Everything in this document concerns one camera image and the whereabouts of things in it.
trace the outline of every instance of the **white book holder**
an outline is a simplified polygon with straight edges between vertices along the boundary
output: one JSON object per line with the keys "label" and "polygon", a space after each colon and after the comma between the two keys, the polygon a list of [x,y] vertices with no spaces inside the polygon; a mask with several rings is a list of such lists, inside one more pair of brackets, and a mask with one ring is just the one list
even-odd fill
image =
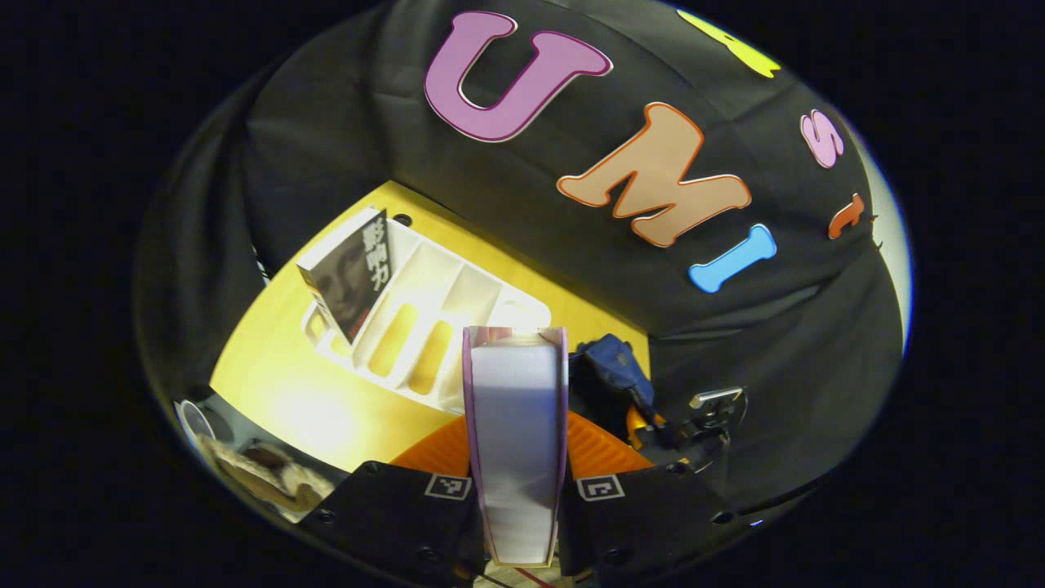
{"label": "white book holder", "polygon": [[[336,329],[331,329],[314,302],[301,322],[301,330],[316,351],[370,382],[433,408],[464,414],[461,379],[462,331],[466,327],[541,329],[551,325],[552,313],[540,301],[509,285],[460,255],[434,242],[400,222],[389,220],[389,257],[392,277],[373,310],[364,322],[355,344],[348,349]],[[416,320],[387,375],[371,371],[371,360],[408,306]],[[429,346],[440,323],[449,327],[449,344],[437,359],[431,390],[419,394],[411,386],[418,361]],[[342,339],[347,353],[334,349]]]}

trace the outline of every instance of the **orange letter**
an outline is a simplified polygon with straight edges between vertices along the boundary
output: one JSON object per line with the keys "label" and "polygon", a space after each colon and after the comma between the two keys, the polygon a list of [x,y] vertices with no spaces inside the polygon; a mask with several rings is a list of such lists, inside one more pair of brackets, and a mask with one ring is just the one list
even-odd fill
{"label": "orange letter", "polygon": [[646,107],[646,125],[581,175],[559,178],[563,194],[588,206],[609,204],[609,190],[629,179],[613,216],[643,212],[631,229],[657,246],[671,246],[678,235],[730,208],[751,203],[751,192],[737,175],[682,181],[704,140],[703,133],[674,107]]}

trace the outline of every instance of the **black screw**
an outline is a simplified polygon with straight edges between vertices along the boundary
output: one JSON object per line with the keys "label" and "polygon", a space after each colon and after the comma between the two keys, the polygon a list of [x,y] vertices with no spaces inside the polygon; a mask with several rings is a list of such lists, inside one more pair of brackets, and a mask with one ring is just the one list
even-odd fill
{"label": "black screw", "polygon": [[326,509],[320,509],[319,511],[317,511],[316,517],[320,520],[321,523],[327,525],[332,525],[333,522],[338,520],[338,515],[334,515],[333,513],[327,511]]}
{"label": "black screw", "polygon": [[420,558],[422,561],[429,562],[429,563],[433,563],[433,564],[437,564],[437,563],[443,561],[442,554],[440,554],[439,551],[436,551],[435,549],[433,549],[432,547],[428,547],[427,545],[425,545],[425,546],[421,547],[420,549],[418,549],[417,557]]}
{"label": "black screw", "polygon": [[719,513],[719,514],[715,515],[714,517],[712,517],[712,522],[715,523],[715,524],[717,524],[717,525],[724,525],[724,524],[728,523],[729,521],[732,521],[733,517],[734,517],[733,513],[729,513],[729,512]]}
{"label": "black screw", "polygon": [[623,566],[631,559],[631,551],[625,548],[613,548],[602,555],[602,561],[606,565],[619,567]]}

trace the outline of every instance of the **purple letter u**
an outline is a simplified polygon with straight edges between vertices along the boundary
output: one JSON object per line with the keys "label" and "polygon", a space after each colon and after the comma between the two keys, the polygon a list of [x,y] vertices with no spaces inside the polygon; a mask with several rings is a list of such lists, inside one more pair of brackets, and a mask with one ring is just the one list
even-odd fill
{"label": "purple letter u", "polygon": [[494,39],[515,31],[515,21],[494,13],[468,11],[454,17],[454,30],[432,60],[424,77],[428,103],[451,126],[473,139],[496,143],[522,132],[566,84],[578,75],[605,75],[613,68],[595,47],[558,32],[541,31],[530,44],[537,54],[497,103],[480,108],[465,97],[461,84]]}

